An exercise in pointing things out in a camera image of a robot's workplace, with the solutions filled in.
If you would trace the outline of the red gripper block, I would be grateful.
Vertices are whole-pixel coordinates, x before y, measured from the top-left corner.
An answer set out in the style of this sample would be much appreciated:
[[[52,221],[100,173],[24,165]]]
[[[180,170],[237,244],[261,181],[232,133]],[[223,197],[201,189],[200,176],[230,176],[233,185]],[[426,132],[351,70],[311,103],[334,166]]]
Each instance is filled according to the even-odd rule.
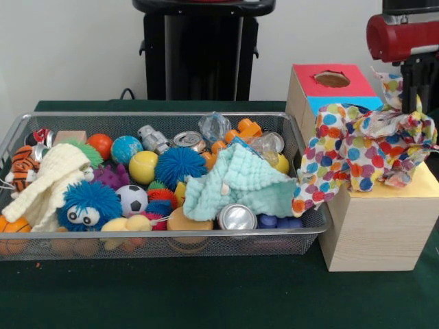
[[[374,60],[402,62],[408,58],[438,51],[438,21],[402,23],[396,16],[374,15],[366,26],[366,42]],[[416,110],[415,74],[411,64],[401,66],[403,77],[402,111]],[[431,64],[418,72],[418,95],[423,112],[428,113],[431,89]]]

